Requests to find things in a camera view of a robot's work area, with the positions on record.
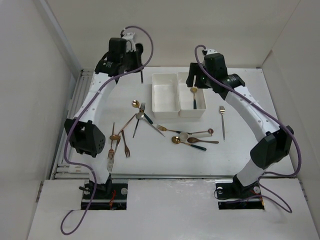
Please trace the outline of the black spoon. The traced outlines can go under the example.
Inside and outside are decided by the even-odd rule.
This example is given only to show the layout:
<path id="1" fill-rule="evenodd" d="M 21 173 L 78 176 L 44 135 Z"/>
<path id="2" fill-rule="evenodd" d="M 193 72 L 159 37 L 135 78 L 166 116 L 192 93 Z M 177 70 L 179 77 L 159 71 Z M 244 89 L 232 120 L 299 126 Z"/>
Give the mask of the black spoon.
<path id="1" fill-rule="evenodd" d="M 143 68 L 140 70 L 140 82 L 141 82 L 141 84 L 144 83 Z"/>

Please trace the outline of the slim silver fork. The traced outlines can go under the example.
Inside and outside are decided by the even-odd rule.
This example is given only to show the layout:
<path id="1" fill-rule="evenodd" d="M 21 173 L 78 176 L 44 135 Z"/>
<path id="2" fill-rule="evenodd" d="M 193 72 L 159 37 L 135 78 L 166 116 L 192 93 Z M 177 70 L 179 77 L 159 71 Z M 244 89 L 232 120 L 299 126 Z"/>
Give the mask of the slim silver fork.
<path id="1" fill-rule="evenodd" d="M 222 137 L 223 141 L 226 140 L 226 133 L 225 133 L 225 121 L 224 121 L 224 113 L 226 112 L 225 107 L 223 105 L 219 106 L 219 113 L 221 115 L 221 127 L 222 127 Z"/>

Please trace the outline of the copper round spoon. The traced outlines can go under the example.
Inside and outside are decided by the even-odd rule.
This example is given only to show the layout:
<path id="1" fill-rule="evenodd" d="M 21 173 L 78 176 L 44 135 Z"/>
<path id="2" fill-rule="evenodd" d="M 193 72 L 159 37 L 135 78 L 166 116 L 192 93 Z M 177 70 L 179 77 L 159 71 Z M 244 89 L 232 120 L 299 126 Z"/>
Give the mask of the copper round spoon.
<path id="1" fill-rule="evenodd" d="M 112 141 L 120 139 L 120 133 L 129 125 L 129 123 L 136 117 L 136 113 L 127 121 L 127 123 L 121 128 L 118 134 L 113 134 L 109 136 L 109 139 Z"/>

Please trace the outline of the copper long fork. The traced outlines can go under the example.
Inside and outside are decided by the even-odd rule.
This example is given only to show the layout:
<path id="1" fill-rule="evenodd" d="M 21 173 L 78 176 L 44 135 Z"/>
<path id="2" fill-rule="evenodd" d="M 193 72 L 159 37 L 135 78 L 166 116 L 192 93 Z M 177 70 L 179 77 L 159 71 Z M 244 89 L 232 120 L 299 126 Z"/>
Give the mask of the copper long fork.
<path id="1" fill-rule="evenodd" d="M 110 149 L 108 151 L 108 160 L 111 160 L 114 157 L 114 149 L 113 149 L 113 141 L 114 141 L 114 131 L 115 131 L 115 123 L 113 123 L 112 126 L 112 132 L 111 135 L 109 136 L 110 139 Z"/>

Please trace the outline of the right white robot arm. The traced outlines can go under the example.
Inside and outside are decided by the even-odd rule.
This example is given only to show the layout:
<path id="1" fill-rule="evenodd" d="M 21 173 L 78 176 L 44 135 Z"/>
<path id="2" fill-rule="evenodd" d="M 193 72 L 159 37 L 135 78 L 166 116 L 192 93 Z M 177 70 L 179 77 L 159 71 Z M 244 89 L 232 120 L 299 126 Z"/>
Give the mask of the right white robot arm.
<path id="1" fill-rule="evenodd" d="M 203 62 L 192 62 L 186 85 L 213 92 L 231 105 L 252 130 L 257 144 L 250 151 L 250 160 L 232 179 L 232 193 L 243 197 L 250 191 L 258 178 L 273 164 L 285 158 L 291 148 L 290 126 L 281 125 L 262 113 L 262 107 L 254 103 L 245 82 L 237 74 L 228 74 L 225 58 L 212 49 L 202 52 Z"/>

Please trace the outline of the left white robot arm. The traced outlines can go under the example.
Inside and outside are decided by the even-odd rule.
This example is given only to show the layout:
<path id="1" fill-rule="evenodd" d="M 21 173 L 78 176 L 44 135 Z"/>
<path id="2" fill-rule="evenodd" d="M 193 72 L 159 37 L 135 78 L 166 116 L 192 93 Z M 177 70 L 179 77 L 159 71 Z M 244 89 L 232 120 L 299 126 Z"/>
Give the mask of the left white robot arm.
<path id="1" fill-rule="evenodd" d="M 70 146 L 84 156 L 84 164 L 90 167 L 89 180 L 96 184 L 94 192 L 103 199 L 111 195 L 112 186 L 107 183 L 110 177 L 107 160 L 99 155 L 107 140 L 98 124 L 107 99 L 119 78 L 142 66 L 143 50 L 142 44 L 136 42 L 133 32 L 122 37 L 112 37 L 108 42 L 107 53 L 94 69 L 83 104 L 74 117 L 66 119 L 64 123 L 66 133 L 70 135 Z"/>

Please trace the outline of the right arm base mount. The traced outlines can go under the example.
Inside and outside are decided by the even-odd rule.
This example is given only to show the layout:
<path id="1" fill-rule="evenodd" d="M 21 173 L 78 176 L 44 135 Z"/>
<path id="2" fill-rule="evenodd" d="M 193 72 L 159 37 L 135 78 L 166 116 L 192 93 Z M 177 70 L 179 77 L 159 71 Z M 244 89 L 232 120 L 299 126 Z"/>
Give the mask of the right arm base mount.
<path id="1" fill-rule="evenodd" d="M 219 210 L 264 210 L 261 189 L 257 181 L 242 186 L 234 176 L 232 179 L 215 181 L 215 198 Z"/>

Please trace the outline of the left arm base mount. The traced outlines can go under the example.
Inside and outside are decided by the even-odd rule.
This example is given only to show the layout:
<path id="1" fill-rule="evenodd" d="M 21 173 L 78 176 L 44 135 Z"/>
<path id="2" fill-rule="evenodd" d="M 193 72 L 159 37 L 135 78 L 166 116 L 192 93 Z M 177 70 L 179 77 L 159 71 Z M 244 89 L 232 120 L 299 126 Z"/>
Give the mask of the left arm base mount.
<path id="1" fill-rule="evenodd" d="M 129 191 L 127 179 L 109 179 L 106 183 L 106 191 L 98 184 L 92 201 L 90 201 L 94 189 L 94 183 L 86 181 L 78 189 L 82 191 L 81 210 L 89 206 L 89 210 L 122 211 L 127 209 L 127 197 Z"/>

